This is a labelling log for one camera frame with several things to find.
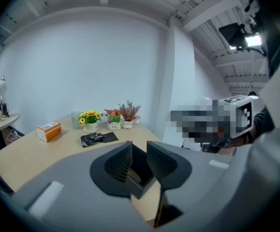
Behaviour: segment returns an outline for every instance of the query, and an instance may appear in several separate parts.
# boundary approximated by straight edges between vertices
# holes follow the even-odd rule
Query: small potted plant
[[[107,128],[112,131],[120,130],[120,110],[105,110],[107,116]]]
[[[131,129],[132,128],[132,121],[134,119],[139,119],[140,116],[137,115],[139,112],[141,106],[134,106],[133,103],[129,100],[127,100],[127,105],[119,104],[119,109],[121,111],[121,115],[124,118],[123,128],[124,129]]]
[[[99,114],[97,111],[86,111],[80,114],[80,117],[77,119],[81,126],[84,127],[84,132],[94,133],[98,129],[97,121],[101,120],[103,114]]]

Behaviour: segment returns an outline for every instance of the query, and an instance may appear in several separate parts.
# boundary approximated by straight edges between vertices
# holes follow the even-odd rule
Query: light fixture
[[[253,100],[259,99],[259,97],[257,96],[257,94],[256,94],[255,91],[251,91],[251,92],[248,94],[248,96],[251,97]]]
[[[247,45],[250,46],[256,46],[256,45],[262,45],[262,40],[260,35],[256,35],[253,37],[246,37],[245,38]]]

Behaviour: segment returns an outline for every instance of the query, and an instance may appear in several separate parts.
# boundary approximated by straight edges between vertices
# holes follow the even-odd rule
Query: flower pot
[[[90,134],[96,132],[98,129],[98,123],[84,124],[84,132]]]
[[[135,118],[133,121],[132,121],[133,124],[140,124],[140,119],[139,118]]]
[[[108,130],[111,130],[111,131],[120,130],[120,122],[108,121],[108,122],[107,122],[107,129],[108,129]]]
[[[122,125],[124,129],[131,129],[132,128],[132,121],[124,121]]]

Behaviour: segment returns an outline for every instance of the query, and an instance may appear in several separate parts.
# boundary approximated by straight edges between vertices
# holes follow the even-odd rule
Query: lamp
[[[3,76],[3,78],[0,80],[0,101],[1,101],[2,115],[4,114],[4,112],[6,113],[6,111],[3,111],[3,108],[2,108],[2,95],[7,90],[7,88],[8,88],[8,86],[7,86],[7,83],[6,83],[6,81],[4,79],[4,76]]]
[[[259,99],[255,91],[249,92],[248,96],[251,97],[253,100]]]

